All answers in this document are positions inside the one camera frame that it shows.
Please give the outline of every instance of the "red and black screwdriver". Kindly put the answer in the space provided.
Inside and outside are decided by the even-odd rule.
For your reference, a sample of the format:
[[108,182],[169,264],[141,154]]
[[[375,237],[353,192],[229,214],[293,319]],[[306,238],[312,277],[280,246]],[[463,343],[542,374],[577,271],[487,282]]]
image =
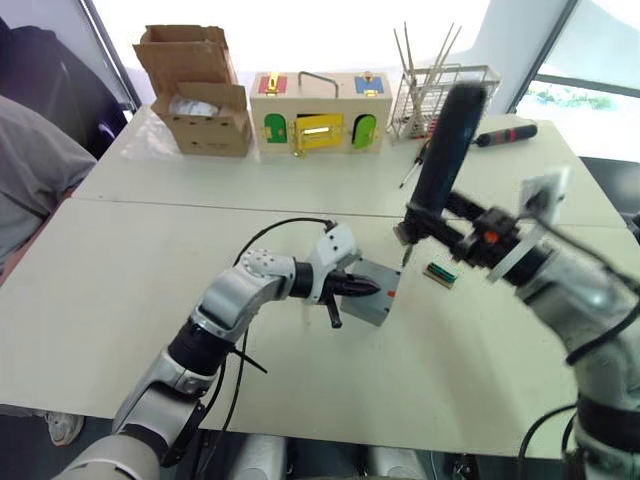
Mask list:
[[493,145],[513,143],[518,140],[535,137],[537,133],[537,125],[523,125],[522,127],[505,128],[504,130],[483,133],[482,135],[478,135],[478,138],[476,138],[472,143],[475,143],[479,147],[491,147]]

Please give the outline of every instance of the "floor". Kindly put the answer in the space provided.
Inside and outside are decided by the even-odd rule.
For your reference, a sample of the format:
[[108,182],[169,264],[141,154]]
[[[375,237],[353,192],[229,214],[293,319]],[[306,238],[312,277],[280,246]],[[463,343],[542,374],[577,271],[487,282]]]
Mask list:
[[[42,418],[17,418],[0,416],[0,477],[3,479],[43,480],[52,478],[71,462],[82,450],[98,438],[109,433],[111,422],[88,418],[78,439],[68,447],[54,447],[49,441],[47,427]],[[234,452],[241,444],[243,436],[229,434],[225,437],[214,461],[208,470],[208,478],[226,478],[233,463]],[[293,478],[309,478],[317,475],[355,475],[353,466],[358,458],[358,447],[311,440],[297,440],[296,470]],[[184,460],[171,469],[162,471],[161,480],[188,480],[194,457],[194,448]],[[435,453],[434,476],[430,452],[419,452],[419,458],[430,480],[452,478],[451,463],[454,457]],[[512,479],[515,462],[512,458],[476,457],[481,479]],[[562,478],[560,462],[550,460],[528,460],[527,479],[555,480]]]

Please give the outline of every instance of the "wooden lock box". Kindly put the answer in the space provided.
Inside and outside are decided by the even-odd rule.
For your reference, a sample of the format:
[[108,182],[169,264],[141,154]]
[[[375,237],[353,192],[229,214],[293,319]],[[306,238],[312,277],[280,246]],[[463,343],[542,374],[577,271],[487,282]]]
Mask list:
[[258,73],[251,88],[258,148],[268,153],[377,153],[391,109],[384,73]]

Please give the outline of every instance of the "wire rack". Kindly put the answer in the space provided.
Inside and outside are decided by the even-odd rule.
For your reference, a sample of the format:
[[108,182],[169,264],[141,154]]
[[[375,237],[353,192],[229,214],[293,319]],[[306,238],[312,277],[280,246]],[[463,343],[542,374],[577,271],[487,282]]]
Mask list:
[[500,81],[500,75],[488,65],[444,65],[433,73],[431,68],[415,69],[412,75],[405,72],[391,117],[395,140],[425,138],[433,133],[449,90],[459,82],[479,82],[487,89],[486,113]]

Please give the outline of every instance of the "black cable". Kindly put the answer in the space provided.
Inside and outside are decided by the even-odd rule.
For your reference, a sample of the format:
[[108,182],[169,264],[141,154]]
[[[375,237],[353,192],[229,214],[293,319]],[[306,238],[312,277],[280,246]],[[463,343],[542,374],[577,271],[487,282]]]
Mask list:
[[225,359],[224,362],[222,362],[222,365],[220,365],[220,369],[218,370],[219,372],[218,383],[216,383],[216,389],[213,392],[213,395],[211,395],[211,398],[209,399],[209,403],[207,403],[207,406],[204,409],[205,417],[209,415],[209,412],[213,408],[213,404],[216,403],[216,400],[218,399],[218,395],[220,395],[220,390],[222,390],[222,382],[224,381],[224,372],[226,369],[227,369],[227,360]]
[[567,422],[567,426],[564,427],[564,432],[562,432],[562,442],[560,443],[562,458],[565,458],[565,455],[567,453],[567,447],[569,446],[569,437],[571,437],[571,431],[573,430],[573,421],[575,420],[575,418],[576,414],[574,413]]
[[258,233],[256,233],[253,237],[251,237],[251,240],[249,240],[247,242],[247,244],[244,247],[242,247],[242,250],[240,250],[240,253],[238,253],[238,256],[236,257],[235,261],[233,262],[233,265],[235,266],[240,261],[240,259],[242,258],[242,255],[244,255],[244,252],[249,250],[249,247],[251,247],[251,245],[253,245],[253,243],[256,240],[258,240],[260,237],[262,237],[265,233],[273,230],[274,228],[280,227],[280,226],[285,225],[287,223],[293,223],[293,222],[322,223],[327,228],[327,230],[330,229],[330,228],[333,228],[335,226],[335,222],[333,222],[332,220],[323,220],[321,218],[313,218],[313,217],[287,218],[286,220],[281,220],[280,222],[272,223],[271,225],[269,225],[268,227],[263,228]]
[[598,262],[602,263],[607,268],[607,270],[615,272],[615,269],[611,265],[611,262],[609,262],[609,260],[607,260],[603,255],[599,254],[598,252],[593,250],[591,247],[588,247],[584,243],[576,240],[575,238],[571,238],[567,234],[562,233],[560,230],[555,228],[549,222],[547,222],[546,220],[543,220],[539,215],[535,215],[533,213],[526,213],[524,215],[519,216],[518,218],[531,218],[535,220],[536,223],[538,223],[541,227],[543,227],[547,232],[552,234],[554,237],[558,237],[560,240],[571,245],[573,248],[577,250],[581,250],[582,252],[586,253],[594,260],[597,260]]
[[[249,328],[247,328],[247,330],[244,332],[244,339],[242,340],[242,353],[243,354],[246,353],[246,351],[247,351],[247,340],[248,340],[248,338],[249,338]],[[229,428],[229,424],[231,423],[231,417],[233,417],[233,412],[235,411],[236,403],[238,402],[238,396],[240,395],[240,384],[242,383],[242,373],[243,373],[243,371],[244,371],[244,358],[241,358],[240,359],[240,366],[238,367],[238,376],[236,378],[236,386],[235,386],[235,389],[233,391],[233,398],[231,399],[231,406],[229,407],[229,413],[227,413],[227,418],[224,421],[224,425],[222,425],[222,429],[218,432],[218,435],[216,436],[216,439],[213,442],[213,445],[211,446],[211,450],[209,450],[209,453],[207,454],[207,458],[205,459],[204,463],[202,464],[202,467],[200,467],[200,469],[198,470],[196,478],[202,478],[202,476],[204,475],[205,471],[209,467],[209,464],[211,463],[211,460],[213,459],[213,456],[216,453],[218,445],[220,444],[220,440],[222,439],[222,435]]]
[[[287,218],[286,220],[281,220],[279,222],[276,223],[272,223],[271,225],[269,225],[268,227],[263,228],[262,230],[260,230],[258,233],[256,233],[253,237],[251,237],[251,239],[246,243],[246,245],[244,247],[242,247],[242,249],[240,250],[240,252],[238,253],[238,256],[236,257],[235,261],[233,262],[233,265],[237,265],[238,262],[240,261],[240,259],[242,258],[242,255],[244,255],[244,253],[251,247],[251,245],[254,244],[254,242],[256,240],[258,240],[260,237],[262,237],[263,235],[265,235],[267,232],[273,230],[274,228],[280,227],[282,225],[286,225],[287,223],[294,223],[294,222],[312,222],[312,223],[322,223],[325,226],[325,231],[330,230],[331,228],[333,228],[336,223],[332,220],[325,220],[325,219],[320,219],[320,218],[314,218],[314,217],[294,217],[294,218]],[[244,362],[245,362],[245,355],[247,353],[247,342],[249,339],[249,328],[247,328],[247,330],[244,333],[244,338],[242,340],[242,356],[240,357],[240,365],[238,367],[238,376],[236,377],[236,385],[235,385],[235,389],[233,391],[233,398],[231,399],[231,405],[229,407],[229,413],[227,413],[227,418],[224,421],[224,424],[222,425],[222,429],[220,430],[220,432],[218,432],[218,435],[215,439],[215,441],[213,442],[213,445],[211,446],[211,450],[209,451],[209,453],[207,454],[207,458],[205,459],[204,463],[202,464],[202,466],[197,470],[196,473],[196,478],[201,478],[202,475],[204,474],[204,472],[206,471],[206,469],[208,468],[209,464],[211,463],[211,460],[213,459],[213,456],[216,453],[216,449],[218,448],[218,445],[220,443],[220,440],[222,439],[222,436],[224,435],[224,433],[227,431],[227,429],[229,428],[229,424],[231,423],[231,418],[233,417],[233,412],[235,411],[236,408],[236,404],[238,402],[238,396],[240,395],[240,384],[242,383],[242,374],[244,372]],[[218,385],[216,385],[216,392],[214,393],[214,396],[212,397],[213,401],[209,402],[209,405],[207,405],[207,408],[210,410],[211,407],[213,407],[213,403],[215,402],[215,398],[217,397],[217,394],[219,393],[219,389],[218,387],[222,386],[222,381],[218,382]]]
[[206,438],[210,435],[210,433],[211,430],[200,430],[198,445],[196,446],[196,454],[193,458],[193,463],[191,464],[191,473],[189,473],[190,480],[195,480],[196,475],[198,474],[198,467],[200,466],[200,457],[202,456],[202,450],[204,450]]
[[525,434],[524,438],[522,439],[522,443],[520,444],[520,450],[518,451],[518,458],[516,460],[516,479],[517,480],[524,480],[524,459],[527,454],[527,448],[529,447],[529,443],[531,442],[531,439],[533,438],[533,435],[536,433],[538,428],[540,428],[540,426],[544,422],[549,420],[551,417],[555,417],[559,413],[566,412],[567,410],[571,410],[574,408],[576,408],[575,403],[558,407],[554,410],[551,410],[550,412],[545,413],[538,420],[533,422],[533,424],[529,427],[529,430],[527,430],[527,433]]
[[547,223],[545,220],[540,218],[538,215],[525,214],[520,218],[533,218],[540,226],[542,226],[546,231],[551,233],[553,236],[558,237],[563,242],[571,245],[577,250],[581,250],[582,252],[586,253],[593,259],[597,260],[605,267],[605,271],[617,277],[622,283],[624,283],[629,288],[629,290],[631,290],[638,296],[638,302],[636,303],[636,305],[631,309],[631,311],[627,314],[627,316],[624,317],[619,323],[611,327],[609,330],[601,334],[599,337],[596,337],[593,340],[588,341],[587,343],[581,345],[580,347],[576,348],[573,352],[569,353],[569,355],[567,355],[567,358],[566,358],[567,364],[575,365],[575,363],[578,360],[582,359],[585,355],[595,350],[596,348],[599,348],[605,343],[610,342],[620,332],[622,332],[624,329],[629,327],[633,322],[635,322],[638,315],[640,315],[640,284],[635,279],[629,277],[628,275],[619,273],[613,267],[611,262],[609,262],[604,256],[600,255],[598,252],[587,247],[586,245],[582,244],[576,239],[571,238],[568,235],[562,233],[561,231],[559,231],[558,229],[556,229],[555,227]]

